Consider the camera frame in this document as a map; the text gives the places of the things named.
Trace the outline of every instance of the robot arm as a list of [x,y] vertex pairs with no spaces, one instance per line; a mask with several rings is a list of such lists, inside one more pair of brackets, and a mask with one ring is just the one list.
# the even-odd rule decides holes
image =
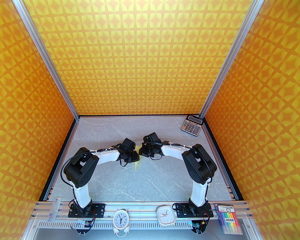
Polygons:
[[154,157],[154,154],[161,156],[172,156],[183,160],[190,177],[193,180],[193,191],[190,201],[196,208],[203,206],[206,200],[208,183],[211,182],[216,164],[213,162],[206,150],[196,144],[193,147],[185,147],[180,144],[162,142],[156,133],[151,133],[143,138],[139,154],[146,157]]
[[121,159],[126,164],[136,162],[139,160],[139,155],[134,149],[135,143],[126,138],[122,144],[117,144],[111,148],[97,151],[80,148],[67,163],[64,173],[73,188],[74,205],[83,217],[87,217],[91,213],[92,200],[89,195],[88,182],[96,166],[109,161],[120,161],[121,164]]

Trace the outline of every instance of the white alarm clock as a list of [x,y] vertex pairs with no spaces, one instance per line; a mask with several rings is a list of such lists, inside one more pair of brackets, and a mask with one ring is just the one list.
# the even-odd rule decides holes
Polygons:
[[[118,235],[120,231],[124,231],[124,235]],[[121,209],[118,210],[113,216],[113,233],[118,237],[124,237],[129,232],[129,215],[127,210]]]
[[170,206],[161,206],[157,209],[156,213],[158,223],[161,227],[170,227],[175,224],[175,213]]

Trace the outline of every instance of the clock face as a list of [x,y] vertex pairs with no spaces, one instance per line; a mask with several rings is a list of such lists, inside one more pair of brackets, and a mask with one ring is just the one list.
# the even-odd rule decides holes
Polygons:
[[118,228],[123,228],[128,224],[128,216],[125,212],[117,212],[114,218],[114,224]]
[[175,216],[171,207],[159,207],[157,209],[157,217],[162,224],[172,224],[175,222]]

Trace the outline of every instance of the yellow patterned wall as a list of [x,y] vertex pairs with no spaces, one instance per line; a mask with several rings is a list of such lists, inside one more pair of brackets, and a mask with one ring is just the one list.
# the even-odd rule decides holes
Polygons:
[[0,238],[17,240],[73,116],[10,0],[0,25]]
[[80,115],[199,113],[251,0],[25,0]]
[[265,239],[300,239],[300,1],[262,6],[206,119]]

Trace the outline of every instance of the metal bracket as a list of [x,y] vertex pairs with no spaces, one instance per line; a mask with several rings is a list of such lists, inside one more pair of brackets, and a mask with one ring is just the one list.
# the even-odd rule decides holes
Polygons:
[[[96,218],[103,218],[105,212],[105,204],[104,203],[93,203],[91,207],[91,212],[95,211]],[[69,218],[86,218],[80,212],[76,210],[74,203],[71,204],[69,214]]]

